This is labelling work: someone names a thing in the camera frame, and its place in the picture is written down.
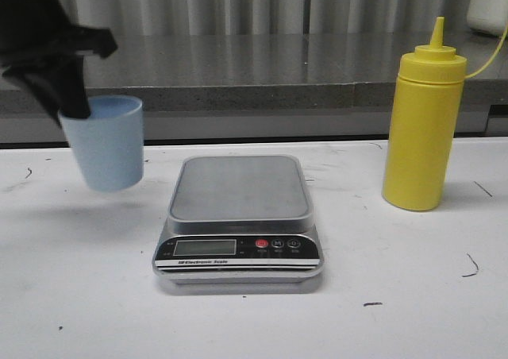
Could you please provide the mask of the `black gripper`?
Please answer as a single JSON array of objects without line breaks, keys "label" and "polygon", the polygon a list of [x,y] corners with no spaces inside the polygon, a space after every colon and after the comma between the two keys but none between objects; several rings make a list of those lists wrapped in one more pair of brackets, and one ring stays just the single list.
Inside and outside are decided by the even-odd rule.
[{"label": "black gripper", "polygon": [[110,29],[73,25],[60,0],[1,0],[1,62],[8,64],[70,29],[69,56],[50,56],[35,64],[7,68],[2,77],[28,91],[57,124],[60,116],[91,115],[83,78],[83,57],[105,59],[117,51]]}]

